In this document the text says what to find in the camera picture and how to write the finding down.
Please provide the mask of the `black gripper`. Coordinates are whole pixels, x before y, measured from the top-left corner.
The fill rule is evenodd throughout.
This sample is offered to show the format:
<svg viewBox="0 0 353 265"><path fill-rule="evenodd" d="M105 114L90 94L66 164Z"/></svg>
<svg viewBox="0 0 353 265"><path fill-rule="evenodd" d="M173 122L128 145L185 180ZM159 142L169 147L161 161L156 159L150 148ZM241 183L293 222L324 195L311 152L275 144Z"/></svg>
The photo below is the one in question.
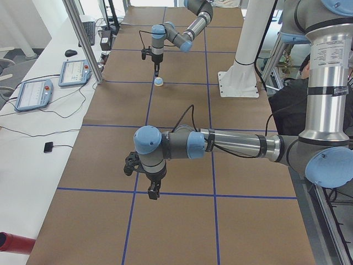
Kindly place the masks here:
<svg viewBox="0 0 353 265"><path fill-rule="evenodd" d="M162 184L162 179L167 174L167 169L163 168L162 170L151 173L145 171L146 177L150 180L150 187L148 188L148 197L151 200L156 200L160 197L159 190Z"/></svg>
<svg viewBox="0 0 353 265"><path fill-rule="evenodd" d="M159 76L160 63L163 61L163 54L151 53L152 61L154 62L154 76Z"/></svg>

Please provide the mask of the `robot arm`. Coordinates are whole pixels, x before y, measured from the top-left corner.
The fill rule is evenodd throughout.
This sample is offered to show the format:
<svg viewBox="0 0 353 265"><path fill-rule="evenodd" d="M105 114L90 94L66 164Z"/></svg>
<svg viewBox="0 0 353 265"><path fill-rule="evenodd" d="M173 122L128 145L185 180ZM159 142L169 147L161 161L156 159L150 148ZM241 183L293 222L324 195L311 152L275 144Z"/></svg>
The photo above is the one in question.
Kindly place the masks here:
<svg viewBox="0 0 353 265"><path fill-rule="evenodd" d="M255 93L255 66L261 48L260 34L266 35L277 1L260 11L260 1L249 1L243 33L226 72L219 72L219 85L235 96L250 97ZM209 1L184 1L184 6L197 16L179 33L172 22L152 27L152 48L143 49L143 60L151 55L155 77L162 62L164 41L182 52L189 52L195 38L213 19ZM284 43L311 43L311 65L307 89L306 124L299 136L262 136L213 129L178 126L160 132L154 126L139 128L134 136L135 151L125 158L124 173L144 173L151 181L150 199L159 198L161 181L167 173L167 160L202 158L205 152L223 151L241 158L267 158L293 168L310 182L325 188L337 188L352 180L352 150L344 133L344 107L349 93L347 75L352 46L352 1L284 1L281 35Z"/></svg>
<svg viewBox="0 0 353 265"><path fill-rule="evenodd" d="M164 42L170 41L182 52L189 52L195 38L211 23L213 8L208 1L184 1L184 6L196 15L196 19L180 33L172 22L156 24L152 27L152 46L145 49L142 58L150 55L154 62L154 76L159 76L160 63L163 61Z"/></svg>

